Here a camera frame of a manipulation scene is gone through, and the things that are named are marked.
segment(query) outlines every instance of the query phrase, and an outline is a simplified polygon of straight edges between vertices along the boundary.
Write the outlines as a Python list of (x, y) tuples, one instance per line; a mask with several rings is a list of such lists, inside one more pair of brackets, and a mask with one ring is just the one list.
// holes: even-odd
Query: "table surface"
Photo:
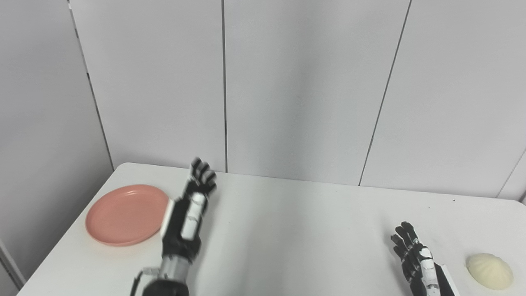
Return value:
[[(187, 174), (119, 166), (18, 295), (129, 295), (138, 271), (160, 264), (159, 234), (133, 246), (106, 246), (86, 232), (86, 213), (105, 193), (130, 184), (177, 198)], [(526, 292), (526, 206), (516, 201), (226, 173), (218, 173), (217, 184), (188, 278), (193, 296), (410, 296), (389, 240), (404, 220), (447, 265), (461, 295)], [(495, 292), (475, 282), (465, 262), (479, 252), (510, 264), (510, 288)]]

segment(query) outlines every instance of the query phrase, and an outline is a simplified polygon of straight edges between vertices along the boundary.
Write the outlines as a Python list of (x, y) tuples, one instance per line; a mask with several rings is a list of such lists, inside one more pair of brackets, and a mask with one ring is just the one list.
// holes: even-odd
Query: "pink plate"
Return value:
[(103, 244), (136, 244), (160, 229), (167, 204), (168, 196), (157, 187), (124, 186), (93, 204), (86, 216), (86, 229)]

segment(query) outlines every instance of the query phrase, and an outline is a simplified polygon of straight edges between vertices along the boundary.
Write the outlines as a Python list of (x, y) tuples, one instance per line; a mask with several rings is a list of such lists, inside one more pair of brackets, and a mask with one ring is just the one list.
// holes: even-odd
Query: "robotic hand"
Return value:
[(160, 268), (144, 268), (135, 278), (131, 296), (135, 295), (140, 277), (154, 275), (143, 291), (143, 296), (189, 296), (186, 286), (188, 269), (199, 253), (199, 230), (208, 206), (208, 197), (216, 188), (216, 173), (208, 163), (196, 158), (183, 196), (170, 200), (161, 226), (163, 261)]
[(445, 267), (437, 265), (428, 247), (423, 245), (413, 225), (402, 222), (391, 236), (394, 252), (402, 261), (402, 271), (413, 296), (459, 296)]

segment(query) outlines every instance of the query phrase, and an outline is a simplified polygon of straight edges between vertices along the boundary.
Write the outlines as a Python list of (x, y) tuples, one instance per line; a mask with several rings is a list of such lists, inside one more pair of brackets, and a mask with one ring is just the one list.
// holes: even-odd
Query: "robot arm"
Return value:
[(458, 296), (447, 270), (437, 265), (414, 231), (413, 225), (402, 222), (391, 236), (394, 252), (402, 261), (402, 271), (413, 296)]
[(154, 275), (144, 288), (143, 296), (188, 296), (186, 277), (190, 265), (199, 253), (199, 230), (208, 206), (208, 197), (216, 188), (216, 173), (201, 159), (190, 167), (190, 176), (182, 197), (170, 200), (160, 234), (163, 240), (163, 261), (160, 268), (144, 268), (134, 281), (131, 296), (135, 295), (140, 276)]

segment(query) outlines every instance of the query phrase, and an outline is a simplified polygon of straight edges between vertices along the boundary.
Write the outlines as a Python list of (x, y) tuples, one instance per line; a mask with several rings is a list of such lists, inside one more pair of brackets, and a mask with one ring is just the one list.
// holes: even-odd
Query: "white wall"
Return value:
[(409, 1), (225, 1), (229, 172), (358, 185)]
[[(220, 2), (72, 1), (115, 165), (359, 184), (407, 0), (225, 1), (226, 118)], [(522, 195), (525, 7), (415, 0), (361, 185)]]
[(111, 174), (65, 0), (0, 2), (0, 239), (29, 277)]
[(114, 165), (224, 171), (221, 1), (71, 4)]
[(525, 14), (413, 1), (361, 185), (497, 196), (526, 147)]

